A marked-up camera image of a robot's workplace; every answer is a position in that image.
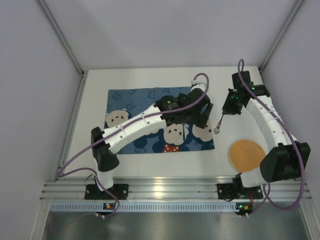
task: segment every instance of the white robot link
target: white robot link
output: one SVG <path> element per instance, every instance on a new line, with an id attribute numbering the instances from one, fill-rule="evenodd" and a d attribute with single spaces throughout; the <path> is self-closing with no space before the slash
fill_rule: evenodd
<path id="1" fill-rule="evenodd" d="M 206 74 L 199 73 L 197 76 L 199 75 L 204 75 L 208 81 Z M 177 97 L 163 96 L 144 112 L 121 124 L 105 129 L 96 127 L 91 131 L 91 143 L 106 138 L 92 148 L 98 169 L 97 177 L 104 188 L 109 189 L 114 185 L 113 170 L 119 165 L 116 153 L 125 145 L 173 124 L 190 124 L 202 129 L 206 127 L 213 104 L 205 93 L 209 82 L 207 84 L 198 82 L 197 76 L 191 81 L 190 93 L 180 93 Z"/>

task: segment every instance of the cartoon bear face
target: cartoon bear face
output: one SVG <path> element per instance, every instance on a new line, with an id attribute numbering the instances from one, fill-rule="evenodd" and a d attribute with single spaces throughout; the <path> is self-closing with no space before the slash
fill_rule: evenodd
<path id="1" fill-rule="evenodd" d="M 192 127 L 192 133 L 196 138 L 201 139 L 203 142 L 209 142 L 213 139 L 211 124 L 209 120 L 206 122 L 204 129 L 194 125 Z"/>
<path id="2" fill-rule="evenodd" d="M 163 138 L 167 144 L 179 146 L 184 143 L 184 138 L 189 134 L 189 130 L 182 124 L 172 124 L 163 129 Z"/>
<path id="3" fill-rule="evenodd" d="M 112 128 L 114 126 L 122 124 L 128 119 L 129 119 L 129 113 L 125 109 L 112 111 L 111 113 L 107 113 L 105 115 L 105 122 L 108 128 Z"/>

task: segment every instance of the white wall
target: white wall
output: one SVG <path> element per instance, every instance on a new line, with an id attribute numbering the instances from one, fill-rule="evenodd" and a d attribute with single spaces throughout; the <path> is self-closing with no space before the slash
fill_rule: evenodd
<path id="1" fill-rule="evenodd" d="M 295 0 L 46 0 L 84 69 L 260 65 Z"/>
<path id="2" fill-rule="evenodd" d="M 79 75 L 34 0 L 0 7 L 0 238 L 26 239 Z"/>
<path id="3" fill-rule="evenodd" d="M 306 178 L 320 213 L 320 1 L 307 0 L 264 72 L 285 123 L 311 147 Z"/>

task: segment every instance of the metal frame edge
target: metal frame edge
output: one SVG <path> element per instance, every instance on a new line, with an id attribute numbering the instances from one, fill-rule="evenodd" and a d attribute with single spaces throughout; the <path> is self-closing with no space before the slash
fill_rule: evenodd
<path id="1" fill-rule="evenodd" d="M 320 240 L 320 219 L 314 202 L 301 201 L 300 206 L 311 240 Z"/>
<path id="2" fill-rule="evenodd" d="M 277 34 L 275 40 L 273 41 L 271 47 L 269 48 L 261 66 L 259 67 L 259 71 L 261 73 L 263 73 L 263 71 L 265 70 L 267 64 L 269 63 L 271 57 L 273 56 L 273 54 L 276 52 L 277 47 L 279 46 L 280 42 L 283 40 L 284 36 L 286 35 L 289 27 L 292 25 L 295 17 L 297 16 L 297 13 L 300 11 L 300 9 L 302 8 L 303 3 L 305 2 L 305 0 L 297 0 L 292 8 L 292 10 L 290 11 L 287 19 L 285 20 L 285 22 L 282 25 L 282 28 L 280 29 L 279 33 Z"/>
<path id="3" fill-rule="evenodd" d="M 50 208 L 51 202 L 49 201 L 40 201 L 38 203 L 36 218 L 34 220 L 30 236 L 27 238 L 28 240 L 42 239 Z"/>
<path id="4" fill-rule="evenodd" d="M 72 61 L 77 72 L 82 76 L 84 74 L 84 71 L 83 71 L 82 67 L 80 66 L 75 54 L 73 53 L 69 43 L 67 42 L 64 34 L 62 33 L 62 31 L 61 31 L 55 17 L 53 16 L 51 10 L 49 9 L 46 1 L 45 0 L 35 0 L 35 1 L 39 5 L 41 11 L 44 13 L 47 20 L 49 21 L 53 31 L 55 32 L 56 36 L 58 37 L 62 47 L 66 51 L 67 55 L 69 56 L 70 60 Z"/>
<path id="5" fill-rule="evenodd" d="M 62 148 L 61 148 L 61 152 L 60 152 L 60 156 L 59 156 L 59 164 L 57 166 L 56 172 L 59 169 L 59 167 L 65 162 L 65 160 L 68 156 L 69 150 L 70 150 L 72 135 L 73 135 L 75 127 L 76 127 L 77 117 L 78 117 L 83 93 L 85 90 L 87 76 L 88 76 L 88 73 L 85 72 L 83 74 L 83 76 L 80 78 L 80 81 L 79 81 L 79 84 L 77 87 L 77 91 L 76 91 L 76 94 L 75 94 L 75 97 L 73 100 L 73 104 L 72 104 L 71 114 L 68 119 L 68 125 L 66 127 L 64 138 L 63 138 L 64 140 L 62 143 Z"/>

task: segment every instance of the white table surface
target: white table surface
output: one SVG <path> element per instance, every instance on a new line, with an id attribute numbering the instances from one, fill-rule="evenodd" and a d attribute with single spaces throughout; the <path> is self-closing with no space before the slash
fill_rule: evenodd
<path id="1" fill-rule="evenodd" d="M 254 84 L 262 80 L 256 66 L 246 66 Z M 213 129 L 222 115 L 222 106 L 233 88 L 231 75 L 237 71 L 230 67 L 180 67 L 90 70 L 69 149 L 68 159 L 91 144 L 91 130 L 103 129 L 107 109 L 108 91 L 154 87 L 188 87 L 198 73 L 210 79 L 208 96 L 214 104 L 210 115 Z M 152 154 L 118 154 L 120 165 L 115 177 L 216 177 L 234 176 L 237 170 L 228 159 L 228 149 L 237 140 L 249 139 L 260 144 L 267 153 L 266 141 L 254 118 L 243 108 L 241 115 L 225 116 L 220 133 L 213 136 L 215 149 L 205 151 L 169 152 Z M 78 157 L 67 168 L 71 170 L 91 167 L 96 169 L 92 151 Z M 86 177 L 89 171 L 76 172 L 71 177 Z"/>

